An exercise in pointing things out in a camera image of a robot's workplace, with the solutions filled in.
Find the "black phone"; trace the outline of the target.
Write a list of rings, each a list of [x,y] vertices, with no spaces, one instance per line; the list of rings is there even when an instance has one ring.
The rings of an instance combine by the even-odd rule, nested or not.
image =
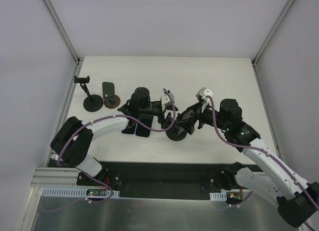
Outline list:
[[[147,127],[151,128],[152,127],[152,123],[153,123],[153,116],[149,116],[149,115],[142,115],[140,118],[140,121],[146,125]],[[145,128],[143,125],[141,125],[140,123],[137,123],[136,125],[136,130],[135,130],[135,135],[138,137],[144,137],[144,138],[148,138],[150,136],[151,131],[147,128]]]

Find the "light blue phone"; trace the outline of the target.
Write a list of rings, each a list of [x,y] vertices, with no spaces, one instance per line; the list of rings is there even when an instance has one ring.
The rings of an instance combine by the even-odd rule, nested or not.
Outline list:
[[[127,135],[134,135],[136,131],[136,124],[135,125],[128,125],[124,130],[122,130],[122,134]]]

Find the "brown-base phone stand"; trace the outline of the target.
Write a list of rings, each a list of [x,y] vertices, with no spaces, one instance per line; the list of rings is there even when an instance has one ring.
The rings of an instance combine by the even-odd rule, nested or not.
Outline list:
[[[115,109],[120,103],[120,97],[115,94],[115,85],[112,82],[102,82],[103,100],[106,108]]]

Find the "black round-base phone stand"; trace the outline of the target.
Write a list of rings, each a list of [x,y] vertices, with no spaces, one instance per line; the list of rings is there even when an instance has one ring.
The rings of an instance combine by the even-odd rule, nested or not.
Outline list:
[[[88,112],[97,112],[103,106],[103,98],[97,94],[91,94],[87,84],[90,82],[90,76],[78,77],[74,76],[74,83],[80,84],[80,87],[85,92],[87,97],[83,101],[83,107]]]

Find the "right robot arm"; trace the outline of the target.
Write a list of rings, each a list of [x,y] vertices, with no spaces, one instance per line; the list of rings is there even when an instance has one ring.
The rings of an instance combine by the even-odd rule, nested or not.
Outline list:
[[[235,147],[265,173],[261,177],[235,163],[224,176],[227,187],[242,186],[257,193],[294,228],[305,225],[319,210],[319,184],[302,178],[266,145],[260,134],[243,121],[242,109],[235,99],[222,100],[216,111],[212,97],[205,96],[178,114],[176,120],[188,134],[194,132],[196,123],[199,128],[205,124],[212,126],[224,143]]]

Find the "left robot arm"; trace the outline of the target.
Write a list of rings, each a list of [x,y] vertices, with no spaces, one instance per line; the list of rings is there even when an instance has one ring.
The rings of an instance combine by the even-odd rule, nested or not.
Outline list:
[[[152,131],[153,128],[144,124],[142,118],[157,116],[162,122],[166,110],[177,111],[174,95],[170,90],[163,89],[160,100],[152,102],[149,90],[138,87],[116,114],[88,122],[83,122],[75,116],[68,118],[50,144],[58,156],[57,166],[76,168],[88,176],[93,185],[103,184],[107,170],[88,153],[91,143],[113,132],[128,131],[137,124]]]

